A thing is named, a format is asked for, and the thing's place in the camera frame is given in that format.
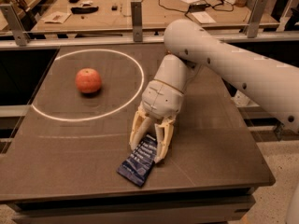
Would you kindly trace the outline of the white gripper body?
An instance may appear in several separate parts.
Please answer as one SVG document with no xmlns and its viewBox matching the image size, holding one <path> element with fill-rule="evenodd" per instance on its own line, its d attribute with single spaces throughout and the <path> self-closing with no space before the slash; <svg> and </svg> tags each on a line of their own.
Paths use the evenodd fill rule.
<svg viewBox="0 0 299 224">
<path fill-rule="evenodd" d="M 156 119 L 174 119 L 180 112 L 184 95 L 163 82 L 152 80 L 142 93 L 141 104 Z"/>
</svg>

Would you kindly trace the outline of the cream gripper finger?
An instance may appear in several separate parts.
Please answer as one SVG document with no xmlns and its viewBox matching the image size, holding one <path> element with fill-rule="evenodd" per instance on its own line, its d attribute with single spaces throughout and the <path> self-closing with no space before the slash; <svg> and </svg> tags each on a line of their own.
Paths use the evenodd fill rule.
<svg viewBox="0 0 299 224">
<path fill-rule="evenodd" d="M 147 113 L 143 105 L 140 105 L 135 112 L 132 130 L 130 134 L 129 145 L 131 150 L 134 150 L 141 141 L 144 134 L 148 131 L 153 118 Z"/>
<path fill-rule="evenodd" d="M 155 124 L 157 138 L 157 153 L 154 158 L 156 163 L 163 160 L 169 149 L 174 132 L 174 121 L 172 119 L 163 119 L 161 124 Z"/>
</svg>

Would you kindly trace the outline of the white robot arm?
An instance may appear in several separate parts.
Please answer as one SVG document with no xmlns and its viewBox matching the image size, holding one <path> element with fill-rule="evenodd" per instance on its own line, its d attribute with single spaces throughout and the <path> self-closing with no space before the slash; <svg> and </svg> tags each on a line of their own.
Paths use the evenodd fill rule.
<svg viewBox="0 0 299 224">
<path fill-rule="evenodd" d="M 188 20 L 171 22 L 164 31 L 164 44 L 169 53 L 142 93 L 130 135 L 131 149 L 136 149 L 149 126 L 153 126 L 158 142 L 154 161 L 165 158 L 184 93 L 204 66 L 243 92 L 287 129 L 298 132 L 298 68 L 222 43 Z"/>
</svg>

